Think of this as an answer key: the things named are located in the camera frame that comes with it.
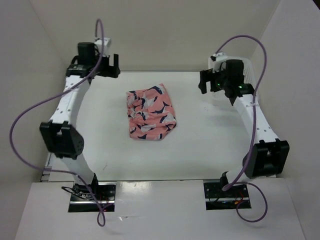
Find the pink shark print shorts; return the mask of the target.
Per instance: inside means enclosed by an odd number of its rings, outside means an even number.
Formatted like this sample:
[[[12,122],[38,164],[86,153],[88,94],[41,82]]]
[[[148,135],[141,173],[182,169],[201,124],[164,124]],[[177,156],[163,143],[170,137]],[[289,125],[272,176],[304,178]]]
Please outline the pink shark print shorts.
[[[126,92],[129,136],[159,141],[177,126],[176,113],[164,84]]]

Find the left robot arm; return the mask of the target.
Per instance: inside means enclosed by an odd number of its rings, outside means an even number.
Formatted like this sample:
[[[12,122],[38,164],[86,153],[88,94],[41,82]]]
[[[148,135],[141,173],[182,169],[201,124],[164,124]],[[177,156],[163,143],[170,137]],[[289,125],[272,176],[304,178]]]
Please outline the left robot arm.
[[[39,126],[48,151],[60,159],[72,173],[74,186],[63,190],[72,195],[94,200],[100,194],[96,174],[89,168],[83,150],[85,140],[76,129],[78,113],[86,92],[95,76],[117,78],[120,74],[119,56],[114,54],[110,64],[109,38],[80,42],[78,54],[66,70],[64,95],[49,121]]]

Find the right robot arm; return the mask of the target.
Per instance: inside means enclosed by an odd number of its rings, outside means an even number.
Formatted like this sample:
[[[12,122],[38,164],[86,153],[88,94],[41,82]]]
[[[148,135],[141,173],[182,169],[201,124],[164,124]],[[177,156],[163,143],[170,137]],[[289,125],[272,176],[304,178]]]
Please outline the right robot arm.
[[[281,140],[269,125],[258,103],[257,85],[246,81],[247,60],[213,55],[209,69],[200,71],[198,88],[202,94],[208,91],[224,92],[247,130],[250,137],[248,153],[240,169],[222,174],[219,191],[230,197],[237,185],[259,177],[272,177],[283,172],[290,145]]]

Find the white plastic basket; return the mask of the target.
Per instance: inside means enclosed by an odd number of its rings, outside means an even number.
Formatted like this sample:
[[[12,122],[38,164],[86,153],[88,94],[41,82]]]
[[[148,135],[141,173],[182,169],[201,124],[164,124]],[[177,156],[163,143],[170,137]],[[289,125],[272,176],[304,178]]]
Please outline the white plastic basket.
[[[257,80],[253,70],[253,65],[251,60],[239,56],[228,56],[228,60],[241,60],[244,64],[243,75],[244,83],[251,84],[253,88],[256,88]],[[211,92],[210,93],[211,102],[216,107],[230,108],[231,103],[228,98],[226,98],[224,91]]]

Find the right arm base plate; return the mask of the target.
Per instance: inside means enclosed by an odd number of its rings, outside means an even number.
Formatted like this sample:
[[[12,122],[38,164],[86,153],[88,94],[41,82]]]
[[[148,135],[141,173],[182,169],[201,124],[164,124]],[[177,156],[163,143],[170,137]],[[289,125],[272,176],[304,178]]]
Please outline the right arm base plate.
[[[251,209],[247,186],[236,185],[228,191],[222,191],[218,181],[204,181],[205,207],[207,211]]]

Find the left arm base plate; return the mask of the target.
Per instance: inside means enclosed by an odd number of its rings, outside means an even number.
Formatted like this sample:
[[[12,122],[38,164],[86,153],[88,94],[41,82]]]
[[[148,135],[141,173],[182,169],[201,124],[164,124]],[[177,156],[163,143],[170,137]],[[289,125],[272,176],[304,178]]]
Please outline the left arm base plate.
[[[61,189],[70,194],[69,213],[99,212],[99,207],[85,186],[74,184],[72,187],[62,186]],[[115,182],[99,182],[92,192],[104,212],[114,212]]]

